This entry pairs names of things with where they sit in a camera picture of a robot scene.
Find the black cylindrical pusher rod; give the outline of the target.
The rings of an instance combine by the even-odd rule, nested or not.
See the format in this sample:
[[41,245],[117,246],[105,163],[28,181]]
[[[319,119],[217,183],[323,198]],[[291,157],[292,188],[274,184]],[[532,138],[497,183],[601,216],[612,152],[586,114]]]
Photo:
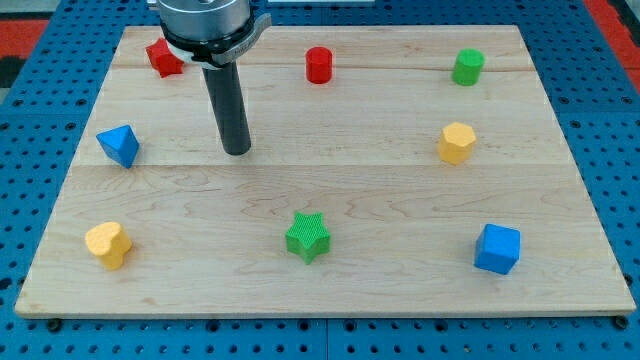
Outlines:
[[247,153],[251,137],[237,64],[231,62],[217,70],[204,69],[203,76],[223,150],[233,156]]

